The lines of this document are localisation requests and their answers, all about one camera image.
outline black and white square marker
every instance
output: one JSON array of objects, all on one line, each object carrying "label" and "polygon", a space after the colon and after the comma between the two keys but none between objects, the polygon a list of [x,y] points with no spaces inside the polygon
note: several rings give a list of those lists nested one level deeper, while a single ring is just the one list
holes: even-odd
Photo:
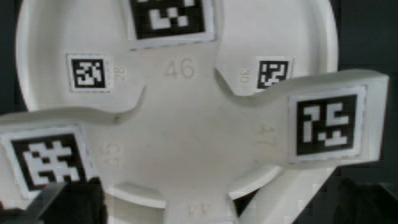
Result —
[{"label": "black and white square marker", "polygon": [[211,0],[124,0],[133,49],[214,39]]},{"label": "black and white square marker", "polygon": [[254,92],[262,92],[270,86],[291,78],[293,57],[261,56],[254,60]]},{"label": "black and white square marker", "polygon": [[110,92],[113,64],[108,55],[67,54],[69,83],[72,92]]},{"label": "black and white square marker", "polygon": [[364,98],[364,87],[291,96],[291,162],[358,154]]},{"label": "black and white square marker", "polygon": [[5,133],[1,144],[24,198],[35,197],[49,183],[83,182],[92,178],[92,163],[76,125]]},{"label": "black and white square marker", "polygon": [[257,89],[266,89],[275,83],[287,79],[287,70],[287,61],[259,61]]}]

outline white plastic object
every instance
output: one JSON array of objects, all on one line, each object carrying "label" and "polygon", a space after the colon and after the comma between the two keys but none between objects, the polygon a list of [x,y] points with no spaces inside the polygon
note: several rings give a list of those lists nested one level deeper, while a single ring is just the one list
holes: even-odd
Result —
[{"label": "white plastic object", "polygon": [[[364,107],[349,115],[355,118],[362,114],[362,134],[353,136],[360,142],[358,153],[346,157],[344,151],[349,149],[342,149],[341,158],[319,160],[314,157],[305,163],[291,164],[289,153],[294,149],[289,147],[289,130],[296,120],[289,116],[289,99],[307,93],[357,87],[365,88]],[[216,106],[211,100],[200,99],[200,105],[174,105],[154,110],[150,102],[143,101],[133,113],[120,115],[78,108],[8,115],[0,119],[1,141],[7,142],[12,133],[21,131],[35,132],[78,124],[85,138],[81,147],[88,149],[104,191],[113,196],[108,199],[113,223],[134,223],[131,220],[149,222],[161,217],[161,210],[142,208],[138,204],[156,208],[165,206],[161,223],[166,224],[271,223],[286,217],[294,219],[332,168],[378,159],[385,87],[387,76],[360,70],[291,79],[250,99],[230,96],[223,83],[213,82],[211,95],[202,97],[227,99]],[[15,170],[7,161],[8,153],[5,150],[1,153],[0,177],[7,185],[0,197],[7,198],[5,206],[12,203],[21,206],[30,200],[21,198],[21,186],[12,186]],[[230,206],[230,187],[241,182],[250,186],[266,174],[264,171],[271,171],[270,168],[284,169],[284,172],[275,173],[275,180],[254,198],[255,206],[238,220]],[[133,215],[140,210],[147,210],[152,215],[122,216],[122,211]]]},{"label": "white plastic object", "polygon": [[[287,58],[291,77],[335,71],[337,38],[326,0],[255,0],[250,4],[236,0],[202,1],[213,3],[214,41],[152,46],[138,51],[129,50],[126,0],[30,0],[23,3],[15,59],[30,111],[87,106],[124,112],[136,106],[143,85],[154,94],[161,93],[156,83],[159,88],[172,88],[179,82],[207,88],[204,79],[213,76],[214,68],[234,94],[252,95],[257,77],[248,73],[246,82],[246,73],[239,71],[257,67],[255,58]],[[106,91],[71,90],[69,55],[108,56],[113,86]]]},{"label": "white plastic object", "polygon": [[[245,12],[252,9],[254,13],[246,14],[252,16],[243,18],[241,14],[236,14],[234,17],[230,14],[232,7],[241,7]],[[280,105],[275,106],[270,103],[271,106],[266,106],[268,115],[262,114],[261,99],[264,96],[268,97],[268,94],[271,95],[271,91],[266,91],[268,93],[261,95],[261,90],[255,90],[252,85],[243,86],[236,82],[236,79],[241,78],[236,71],[245,70],[245,60],[252,57],[261,60],[266,60],[266,58],[291,60],[291,77],[335,71],[337,44],[328,1],[271,0],[254,1],[252,3],[239,3],[234,0],[230,2],[214,1],[213,8],[216,34],[213,42],[129,51],[129,21],[122,13],[126,8],[120,1],[31,0],[23,4],[15,53],[28,109],[35,111],[69,106],[87,106],[110,112],[106,114],[90,110],[58,110],[53,112],[56,115],[53,115],[56,117],[53,123],[39,123],[37,125],[40,127],[62,125],[58,124],[60,117],[63,117],[60,119],[63,124],[69,124],[71,120],[94,124],[88,128],[90,131],[87,131],[87,141],[94,142],[88,143],[88,147],[99,164],[97,174],[104,179],[106,193],[113,196],[108,197],[108,205],[110,221],[115,223],[134,223],[142,220],[149,223],[159,222],[158,217],[166,205],[165,220],[170,223],[177,223],[174,219],[182,219],[184,215],[191,216],[188,218],[193,220],[198,219],[204,213],[207,220],[214,216],[222,216],[223,220],[225,212],[216,212],[216,202],[220,202],[218,211],[225,210],[227,195],[230,199],[241,197],[270,183],[278,175],[280,180],[291,181],[298,189],[319,186],[328,175],[325,171],[326,169],[330,171],[330,167],[335,167],[341,162],[339,159],[330,158],[330,161],[291,163],[287,145],[286,147],[280,146],[284,150],[278,153],[262,153],[264,145],[273,144],[273,137],[268,132],[275,132],[273,134],[278,136],[282,131],[284,137],[287,137],[287,132],[284,132],[287,130],[284,128],[280,131],[275,129],[273,125],[278,127],[278,123],[266,116],[280,114],[277,108],[287,107],[289,100],[273,98]],[[284,31],[278,32],[280,30],[271,29],[275,32],[262,32],[270,30],[261,29],[264,23],[270,29],[273,26],[286,27]],[[239,36],[230,34],[232,26],[243,29],[254,27],[255,32],[245,31],[243,39],[234,39]],[[87,54],[106,55],[108,60],[111,60],[113,88],[108,92],[74,93],[71,91],[65,59],[67,55]],[[220,73],[227,85],[214,76],[216,73]],[[252,84],[257,77],[250,72],[248,76],[248,83]],[[259,98],[234,96],[255,94]],[[111,126],[113,123],[118,126],[110,135],[104,127]],[[245,141],[257,141],[259,145],[252,146]],[[225,159],[230,160],[220,162],[225,148],[230,150]],[[344,161],[349,164],[374,158],[376,154],[371,157],[360,157],[357,161],[349,159]],[[305,175],[305,171],[282,172],[284,167],[291,169],[326,167],[310,171],[314,173],[319,171],[316,185],[296,179],[300,174]],[[172,170],[172,172],[161,174],[158,168],[161,168],[161,171]],[[127,175],[131,173],[127,181],[133,184],[124,183],[126,173]],[[197,174],[195,184],[186,182],[186,186],[182,184],[177,186],[179,189],[174,187],[175,181],[179,181],[179,178],[190,180],[191,173]],[[222,182],[222,187],[213,186],[216,181]],[[197,182],[209,183],[207,188],[202,187],[202,190],[207,190],[206,194],[193,192],[198,184],[202,184]],[[316,187],[300,199],[303,204],[314,192]],[[293,204],[296,201],[294,198],[282,195],[275,200],[278,202],[286,201],[286,203],[293,201]],[[28,200],[19,200],[15,204],[23,206],[26,203]],[[158,210],[138,207],[136,204],[154,207]],[[133,211],[142,212],[131,213],[127,211],[129,205]],[[177,210],[181,208],[177,206],[184,207],[186,213]],[[271,210],[266,217],[282,217],[284,212],[284,210]],[[287,212],[294,217],[300,209],[291,209]]]},{"label": "white plastic object", "polygon": [[238,96],[264,91],[255,86],[261,61],[287,62],[284,78],[335,71],[337,35],[328,0],[254,0],[250,4],[225,1],[220,39],[214,67]]}]

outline engraved number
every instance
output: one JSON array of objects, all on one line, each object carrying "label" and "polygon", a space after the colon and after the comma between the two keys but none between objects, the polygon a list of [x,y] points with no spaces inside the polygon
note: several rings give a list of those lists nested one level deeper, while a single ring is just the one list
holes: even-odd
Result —
[{"label": "engraved number", "polygon": [[195,76],[195,68],[193,68],[193,59],[184,58],[179,63],[175,63],[177,60],[172,60],[165,69],[165,76],[174,77],[177,79],[177,76],[184,77],[186,79],[191,79]]},{"label": "engraved number", "polygon": [[101,148],[102,152],[102,162],[120,167],[120,156],[122,156],[122,149],[115,143],[108,143],[106,146]]},{"label": "engraved number", "polygon": [[250,81],[250,70],[243,70],[239,73],[239,82],[246,83]]}]

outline white 3d printed part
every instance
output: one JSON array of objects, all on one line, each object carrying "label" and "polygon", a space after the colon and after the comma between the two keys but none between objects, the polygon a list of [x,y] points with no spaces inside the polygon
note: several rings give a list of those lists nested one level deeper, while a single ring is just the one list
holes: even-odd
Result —
[{"label": "white 3d printed part", "polygon": [[[127,2],[147,10],[150,25],[133,31]],[[387,78],[367,71],[303,77],[333,72],[337,66],[326,0],[174,0],[156,3],[159,8],[152,4],[24,1],[21,91],[30,111],[51,110],[0,119],[3,205],[30,203],[14,187],[23,157],[8,161],[5,148],[10,155],[33,155],[33,143],[26,139],[21,148],[12,147],[12,133],[78,124],[94,163],[81,176],[95,170],[101,177],[110,223],[291,223],[333,167],[378,159]],[[202,19],[190,20],[193,15]],[[150,38],[159,28],[172,35],[142,42],[138,35]],[[312,125],[316,117],[326,117],[323,128]],[[360,133],[353,139],[351,130]],[[47,138],[49,145],[71,145],[71,139],[53,134]],[[76,153],[67,151],[67,156],[78,164]],[[238,218],[230,200],[259,188]]]}]

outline printed number 46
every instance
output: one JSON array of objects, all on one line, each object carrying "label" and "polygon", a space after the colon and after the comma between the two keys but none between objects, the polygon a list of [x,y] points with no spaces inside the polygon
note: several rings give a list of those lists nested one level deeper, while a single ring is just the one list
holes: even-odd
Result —
[{"label": "printed number 46", "polygon": [[191,64],[191,58],[184,58],[181,61],[172,60],[165,69],[165,76],[172,76],[174,79],[177,79],[177,76],[182,76],[186,79],[191,79],[195,76],[195,68]]}]

